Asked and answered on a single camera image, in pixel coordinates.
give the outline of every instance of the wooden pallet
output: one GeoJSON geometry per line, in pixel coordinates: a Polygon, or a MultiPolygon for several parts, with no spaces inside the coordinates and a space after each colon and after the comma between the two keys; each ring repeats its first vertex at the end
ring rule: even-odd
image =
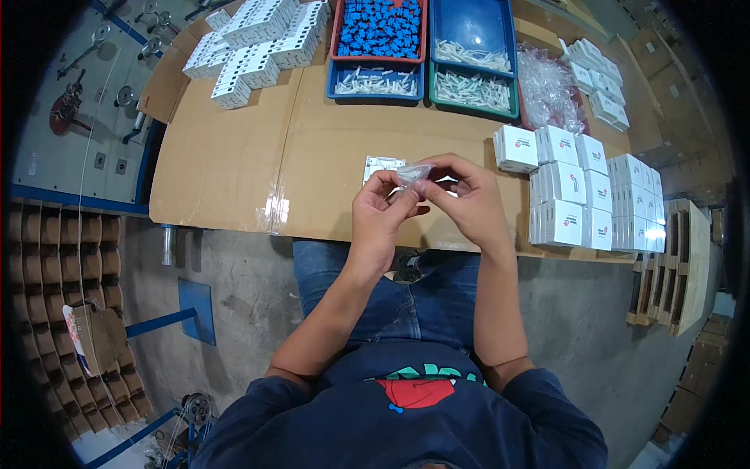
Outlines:
{"type": "Polygon", "coordinates": [[[689,200],[669,200],[663,254],[639,254],[633,264],[630,324],[669,327],[680,335],[703,313],[708,282],[709,223],[689,200]]]}

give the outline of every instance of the white label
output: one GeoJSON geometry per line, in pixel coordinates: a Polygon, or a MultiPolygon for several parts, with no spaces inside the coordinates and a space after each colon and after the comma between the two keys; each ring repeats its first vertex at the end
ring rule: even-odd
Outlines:
{"type": "Polygon", "coordinates": [[[39,155],[32,152],[31,154],[31,163],[28,164],[28,175],[29,176],[36,176],[37,175],[37,161],[39,161],[39,155]]]}

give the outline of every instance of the metal rod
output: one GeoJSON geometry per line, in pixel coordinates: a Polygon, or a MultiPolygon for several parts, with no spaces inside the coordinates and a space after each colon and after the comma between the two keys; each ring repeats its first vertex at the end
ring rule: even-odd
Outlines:
{"type": "Polygon", "coordinates": [[[161,226],[164,228],[161,263],[165,266],[173,266],[175,265],[175,247],[177,246],[177,227],[171,224],[163,224],[161,226]]]}
{"type": "Polygon", "coordinates": [[[182,311],[177,311],[176,313],[168,314],[167,316],[157,317],[156,319],[127,326],[125,327],[125,333],[127,334],[127,338],[132,338],[159,329],[160,327],[169,326],[170,324],[190,319],[197,315],[198,311],[195,308],[183,309],[182,311]]]}
{"type": "Polygon", "coordinates": [[[119,445],[105,452],[103,455],[99,456],[94,461],[89,462],[85,466],[86,469],[96,469],[97,467],[100,467],[104,463],[111,461],[113,458],[115,458],[117,455],[125,451],[127,448],[130,448],[135,443],[138,443],[139,441],[141,441],[143,438],[146,437],[146,435],[151,434],[152,431],[156,430],[157,428],[161,427],[165,423],[169,422],[169,420],[175,415],[177,415],[179,412],[180,410],[178,408],[174,408],[170,410],[169,412],[165,413],[163,416],[156,419],[150,425],[148,425],[147,427],[145,427],[143,430],[139,431],[132,437],[128,438],[126,441],[123,441],[119,445]]]}

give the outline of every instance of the metal pipe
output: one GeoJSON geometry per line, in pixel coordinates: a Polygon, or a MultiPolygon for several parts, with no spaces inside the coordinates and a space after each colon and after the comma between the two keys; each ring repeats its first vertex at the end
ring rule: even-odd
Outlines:
{"type": "Polygon", "coordinates": [[[173,224],[163,224],[164,238],[163,238],[163,256],[161,263],[165,266],[175,265],[175,249],[177,246],[177,227],[173,224]]]}
{"type": "Polygon", "coordinates": [[[127,338],[133,338],[137,335],[146,334],[147,332],[154,331],[161,327],[169,326],[170,324],[179,323],[183,320],[196,317],[198,310],[195,308],[183,309],[176,313],[168,314],[167,316],[157,317],[156,319],[149,319],[142,323],[135,323],[131,326],[125,327],[125,335],[127,338]]]}
{"type": "Polygon", "coordinates": [[[133,124],[133,131],[130,132],[128,135],[122,137],[122,142],[125,145],[128,144],[131,138],[141,133],[141,130],[143,129],[143,122],[145,121],[146,121],[146,115],[144,113],[138,113],[135,124],[133,124]]]}
{"type": "Polygon", "coordinates": [[[104,463],[111,461],[113,458],[115,458],[117,455],[125,451],[127,448],[130,448],[135,443],[138,443],[139,441],[141,441],[143,438],[146,437],[146,435],[151,434],[152,431],[161,427],[163,424],[169,422],[169,420],[172,419],[172,417],[174,417],[175,415],[179,413],[180,413],[180,409],[174,408],[170,410],[169,412],[165,413],[163,416],[159,417],[154,422],[152,422],[149,426],[145,427],[143,430],[139,431],[132,437],[128,438],[127,440],[123,441],[119,445],[105,452],[103,455],[99,456],[94,461],[89,462],[85,466],[85,468],[96,469],[97,467],[100,467],[104,463]]]}

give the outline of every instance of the blue plate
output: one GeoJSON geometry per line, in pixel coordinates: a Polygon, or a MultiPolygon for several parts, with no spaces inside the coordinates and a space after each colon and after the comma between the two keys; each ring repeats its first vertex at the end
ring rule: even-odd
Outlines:
{"type": "Polygon", "coordinates": [[[425,63],[407,64],[399,62],[338,62],[329,60],[328,64],[328,82],[325,85],[325,95],[336,101],[336,104],[400,104],[404,106],[416,106],[425,96],[425,63]],[[378,94],[357,94],[357,95],[337,95],[336,83],[343,82],[349,75],[357,71],[357,67],[377,68],[382,71],[360,70],[360,75],[380,75],[383,71],[393,70],[393,75],[399,79],[398,73],[408,74],[414,71],[409,77],[408,82],[414,82],[417,86],[416,96],[403,95],[378,95],[378,94]]]}
{"type": "Polygon", "coordinates": [[[508,78],[518,75],[516,40],[510,0],[430,0],[430,56],[433,62],[460,65],[508,78]],[[505,50],[510,73],[476,65],[437,59],[435,40],[460,44],[464,49],[505,50]]]}

